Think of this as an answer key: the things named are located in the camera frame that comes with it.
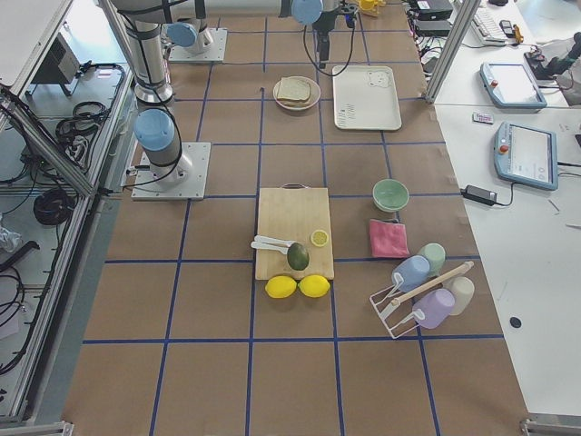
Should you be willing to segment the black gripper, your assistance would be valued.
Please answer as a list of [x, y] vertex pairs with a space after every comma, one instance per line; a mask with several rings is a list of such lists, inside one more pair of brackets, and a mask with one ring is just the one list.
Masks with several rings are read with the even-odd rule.
[[[345, 18], [348, 28], [355, 28], [359, 7], [353, 3], [344, 3], [340, 7], [340, 14]], [[339, 9], [323, 11], [319, 19], [312, 24], [312, 29], [317, 33], [317, 54], [319, 69], [325, 69], [330, 55], [329, 33], [335, 28], [335, 22]]]

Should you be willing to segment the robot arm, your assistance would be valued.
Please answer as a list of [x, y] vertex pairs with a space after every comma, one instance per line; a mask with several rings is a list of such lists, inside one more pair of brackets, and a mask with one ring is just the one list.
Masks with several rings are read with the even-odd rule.
[[213, 37], [204, 20], [182, 20], [164, 27], [166, 38], [174, 46], [199, 54], [207, 51], [213, 44]]
[[125, 21], [133, 73], [138, 83], [138, 100], [154, 106], [172, 99], [167, 65], [162, 55], [162, 26], [177, 25], [188, 20], [201, 24], [217, 15], [293, 17], [303, 27], [316, 32], [317, 60], [310, 62], [324, 72], [329, 61], [330, 32], [338, 16], [345, 17], [354, 29], [358, 7], [348, 1], [113, 1], [113, 8]]

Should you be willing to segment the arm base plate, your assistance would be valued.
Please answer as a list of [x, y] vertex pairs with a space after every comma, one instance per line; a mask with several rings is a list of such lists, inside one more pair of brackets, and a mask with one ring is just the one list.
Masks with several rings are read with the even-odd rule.
[[182, 157], [173, 169], [151, 165], [146, 152], [142, 152], [140, 165], [149, 168], [139, 171], [132, 182], [134, 201], [202, 200], [211, 155], [211, 144], [183, 142]]
[[174, 45], [169, 61], [181, 64], [222, 63], [225, 55], [228, 31], [226, 28], [206, 27], [198, 35], [194, 45]]

